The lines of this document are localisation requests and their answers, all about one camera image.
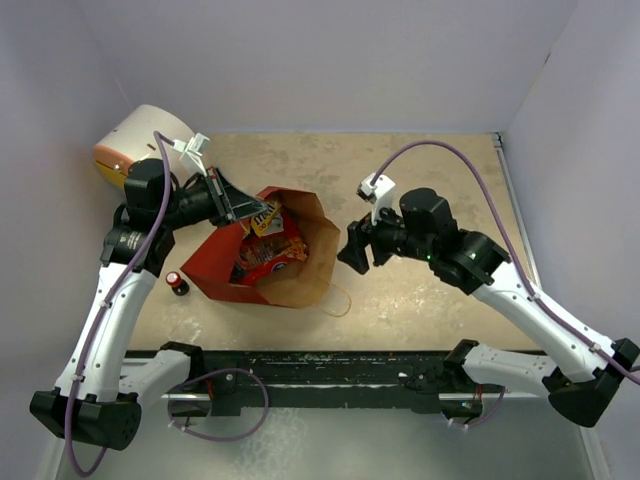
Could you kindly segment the large red snack bag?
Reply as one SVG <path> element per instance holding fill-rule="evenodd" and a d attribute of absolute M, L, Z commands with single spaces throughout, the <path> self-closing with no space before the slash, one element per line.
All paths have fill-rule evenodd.
<path fill-rule="evenodd" d="M 257 282 L 294 262 L 305 262 L 308 246 L 292 217 L 281 209 L 284 231 L 259 238 L 243 237 L 235 260 L 230 282 L 255 286 Z"/>

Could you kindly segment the red brown paper bag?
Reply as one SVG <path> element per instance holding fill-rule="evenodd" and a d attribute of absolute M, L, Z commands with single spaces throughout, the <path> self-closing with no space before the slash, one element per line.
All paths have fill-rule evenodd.
<path fill-rule="evenodd" d="M 288 308 L 317 305 L 332 285 L 339 229 L 326 216 L 316 194 L 269 186 L 258 197 L 277 198 L 296 223 L 308 246 L 305 262 L 294 262 L 260 279 L 255 286 L 230 282 L 244 237 L 243 225 L 251 218 L 216 229 L 181 266 L 181 271 L 209 299 Z"/>

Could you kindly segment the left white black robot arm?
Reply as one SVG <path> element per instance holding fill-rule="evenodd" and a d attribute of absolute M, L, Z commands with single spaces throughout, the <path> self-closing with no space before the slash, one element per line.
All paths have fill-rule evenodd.
<path fill-rule="evenodd" d="M 169 342 L 140 370 L 122 377 L 125 354 L 144 303 L 175 245 L 176 230 L 209 221 L 225 227 L 266 211 L 266 203 L 233 186 L 213 167 L 174 185 L 158 158 L 131 165 L 125 201 L 103 242 L 98 286 L 81 337 L 49 391 L 29 410 L 65 440 L 121 451 L 143 411 L 169 390 L 194 392 L 206 378 L 201 348 Z"/>

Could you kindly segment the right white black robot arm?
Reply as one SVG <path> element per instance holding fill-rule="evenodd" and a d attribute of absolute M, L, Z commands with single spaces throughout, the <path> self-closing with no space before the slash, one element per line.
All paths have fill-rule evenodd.
<path fill-rule="evenodd" d="M 443 283 L 486 304 L 541 347 L 539 355 L 462 340 L 449 353 L 446 383 L 456 391 L 493 384 L 545 398 L 565 419 L 597 424 L 639 356 L 629 339 L 587 326 L 532 285 L 513 257 L 490 237 L 460 229 L 449 203 L 430 188 L 405 193 L 391 207 L 394 186 L 361 182 L 372 210 L 347 228 L 339 261 L 360 274 L 392 256 L 424 261 Z"/>

